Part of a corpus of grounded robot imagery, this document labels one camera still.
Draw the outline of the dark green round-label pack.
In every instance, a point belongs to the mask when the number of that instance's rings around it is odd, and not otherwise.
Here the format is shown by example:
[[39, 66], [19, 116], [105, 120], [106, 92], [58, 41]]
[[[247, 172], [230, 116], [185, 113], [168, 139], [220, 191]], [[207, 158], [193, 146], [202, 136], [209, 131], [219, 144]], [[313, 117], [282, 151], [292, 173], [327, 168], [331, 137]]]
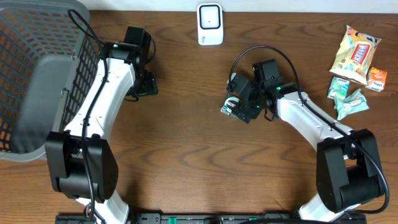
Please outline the dark green round-label pack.
[[220, 108], [220, 112], [237, 119], [238, 117], [232, 113], [232, 110], [237, 106], [238, 103], [239, 98], [237, 96], [227, 94], [226, 99]]

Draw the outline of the teal white tissue pack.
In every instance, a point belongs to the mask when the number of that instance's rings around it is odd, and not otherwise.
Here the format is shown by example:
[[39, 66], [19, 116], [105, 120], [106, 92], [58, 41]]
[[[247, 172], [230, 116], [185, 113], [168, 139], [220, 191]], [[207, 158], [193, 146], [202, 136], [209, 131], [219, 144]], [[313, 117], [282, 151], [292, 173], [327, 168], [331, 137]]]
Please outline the teal white tissue pack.
[[343, 100], [347, 96], [349, 81], [339, 77], [333, 77], [328, 89], [327, 98], [335, 97]]

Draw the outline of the mint green wipes pack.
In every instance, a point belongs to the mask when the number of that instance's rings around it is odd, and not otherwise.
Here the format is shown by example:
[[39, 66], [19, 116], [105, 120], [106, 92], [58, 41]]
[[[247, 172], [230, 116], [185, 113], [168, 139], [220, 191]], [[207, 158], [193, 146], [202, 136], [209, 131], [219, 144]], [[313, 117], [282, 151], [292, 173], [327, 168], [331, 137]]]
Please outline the mint green wipes pack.
[[355, 90], [345, 99], [334, 97], [335, 110], [337, 111], [337, 120], [340, 121], [349, 114], [358, 113], [369, 109], [367, 100], [361, 93], [361, 89]]

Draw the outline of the large beige snack bag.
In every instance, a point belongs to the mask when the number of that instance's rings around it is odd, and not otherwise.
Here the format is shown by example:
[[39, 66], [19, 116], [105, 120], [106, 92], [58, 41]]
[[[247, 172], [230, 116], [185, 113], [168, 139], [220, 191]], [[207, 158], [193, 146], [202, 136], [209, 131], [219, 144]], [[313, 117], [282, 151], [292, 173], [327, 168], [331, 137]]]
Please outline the large beige snack bag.
[[346, 26], [330, 72], [353, 82], [367, 85], [367, 74], [382, 39]]

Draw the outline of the orange tissue pack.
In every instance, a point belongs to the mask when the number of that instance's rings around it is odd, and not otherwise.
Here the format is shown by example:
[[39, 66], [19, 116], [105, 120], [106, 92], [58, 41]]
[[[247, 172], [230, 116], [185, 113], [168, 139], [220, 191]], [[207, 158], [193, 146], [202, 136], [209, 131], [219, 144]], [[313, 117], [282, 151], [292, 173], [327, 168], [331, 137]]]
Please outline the orange tissue pack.
[[366, 88], [377, 92], [383, 91], [386, 83], [387, 72], [372, 67], [368, 71]]

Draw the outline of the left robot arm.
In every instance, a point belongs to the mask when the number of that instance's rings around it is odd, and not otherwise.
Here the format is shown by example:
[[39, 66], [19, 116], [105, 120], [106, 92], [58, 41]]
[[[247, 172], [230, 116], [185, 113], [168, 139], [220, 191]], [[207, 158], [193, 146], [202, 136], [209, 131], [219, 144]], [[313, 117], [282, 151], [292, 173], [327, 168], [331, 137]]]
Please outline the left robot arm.
[[154, 59], [151, 35], [128, 27], [122, 42], [106, 42], [95, 80], [75, 117], [45, 141], [52, 188], [85, 206], [83, 217], [59, 222], [127, 223], [129, 205], [116, 191], [119, 169], [109, 137], [123, 101], [157, 95], [154, 74], [145, 66]]

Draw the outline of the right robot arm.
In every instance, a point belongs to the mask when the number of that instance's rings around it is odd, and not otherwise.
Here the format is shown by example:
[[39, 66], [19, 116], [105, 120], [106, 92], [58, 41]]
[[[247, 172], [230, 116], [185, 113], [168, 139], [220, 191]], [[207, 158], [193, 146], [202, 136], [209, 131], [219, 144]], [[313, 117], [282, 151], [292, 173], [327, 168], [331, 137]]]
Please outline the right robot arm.
[[293, 126], [316, 151], [317, 194], [302, 205], [302, 220], [333, 222], [379, 197], [389, 197], [376, 138], [354, 131], [315, 105], [297, 82], [284, 83], [274, 59], [253, 65], [254, 80], [231, 72], [227, 90], [238, 98], [231, 112], [249, 123], [262, 110]]

